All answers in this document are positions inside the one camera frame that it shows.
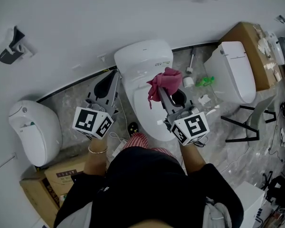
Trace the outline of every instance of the toilet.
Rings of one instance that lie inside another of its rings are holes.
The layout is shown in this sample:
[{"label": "toilet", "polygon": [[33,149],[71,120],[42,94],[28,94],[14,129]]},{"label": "toilet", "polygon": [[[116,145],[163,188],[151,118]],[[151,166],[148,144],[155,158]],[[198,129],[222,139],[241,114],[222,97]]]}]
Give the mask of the toilet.
[{"label": "toilet", "polygon": [[161,102],[148,102],[151,88],[147,81],[172,67],[173,53],[164,40],[138,42],[117,51],[114,55],[116,66],[122,76],[122,84],[130,104],[144,130],[154,139],[170,141],[175,136],[163,122],[167,112]]},{"label": "toilet", "polygon": [[249,104],[256,97],[256,84],[243,44],[222,42],[204,63],[215,95],[223,101]]},{"label": "toilet", "polygon": [[58,117],[51,109],[34,101],[19,101],[9,111],[9,123],[33,165],[43,166],[59,153],[62,133]]}]

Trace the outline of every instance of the green plastic toy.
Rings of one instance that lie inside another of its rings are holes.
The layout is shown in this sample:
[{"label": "green plastic toy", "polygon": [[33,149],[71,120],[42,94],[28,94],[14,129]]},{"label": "green plastic toy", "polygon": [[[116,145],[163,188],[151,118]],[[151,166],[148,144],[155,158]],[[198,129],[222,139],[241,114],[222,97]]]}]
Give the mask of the green plastic toy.
[{"label": "green plastic toy", "polygon": [[211,85],[214,82],[214,77],[204,77],[200,81],[198,81],[195,86],[200,87],[200,86],[208,86]]}]

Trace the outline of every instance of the bracelet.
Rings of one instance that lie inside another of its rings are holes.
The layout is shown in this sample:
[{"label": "bracelet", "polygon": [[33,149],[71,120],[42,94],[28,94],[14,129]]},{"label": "bracelet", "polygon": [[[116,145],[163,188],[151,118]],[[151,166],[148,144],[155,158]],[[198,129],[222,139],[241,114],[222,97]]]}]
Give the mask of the bracelet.
[{"label": "bracelet", "polygon": [[108,146],[106,147],[106,149],[105,149],[104,151],[101,151],[101,152],[93,152],[93,151],[91,151],[91,150],[90,150],[90,145],[89,145],[89,147],[88,147],[87,149],[88,149],[89,152],[92,153],[92,154],[102,154],[102,153],[105,153],[105,152],[108,151]]}]

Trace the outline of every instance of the black t-shirt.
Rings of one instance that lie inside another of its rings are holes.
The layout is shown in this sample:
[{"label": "black t-shirt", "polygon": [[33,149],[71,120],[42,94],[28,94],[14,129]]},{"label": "black t-shirt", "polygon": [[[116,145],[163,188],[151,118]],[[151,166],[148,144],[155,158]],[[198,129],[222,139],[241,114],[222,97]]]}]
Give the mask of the black t-shirt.
[{"label": "black t-shirt", "polygon": [[116,156],[105,177],[78,176],[54,227],[93,201],[93,228],[127,228],[146,219],[159,219],[176,228],[201,228],[206,197],[223,203],[232,227],[240,227],[242,205],[212,164],[187,176],[175,158],[131,147]]}]

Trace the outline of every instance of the striped pants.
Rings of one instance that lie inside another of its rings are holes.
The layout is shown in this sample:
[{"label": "striped pants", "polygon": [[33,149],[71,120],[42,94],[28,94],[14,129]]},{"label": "striped pants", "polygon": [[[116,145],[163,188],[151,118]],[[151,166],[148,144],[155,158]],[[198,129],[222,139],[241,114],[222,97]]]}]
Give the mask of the striped pants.
[{"label": "striped pants", "polygon": [[[126,148],[133,147],[133,146],[138,146],[144,149],[149,149],[148,140],[147,140],[146,135],[143,133],[134,133],[132,137],[130,138],[130,140],[123,147],[123,150]],[[159,152],[165,153],[175,158],[175,156],[170,151],[164,148],[151,148],[151,150],[159,151]]]}]

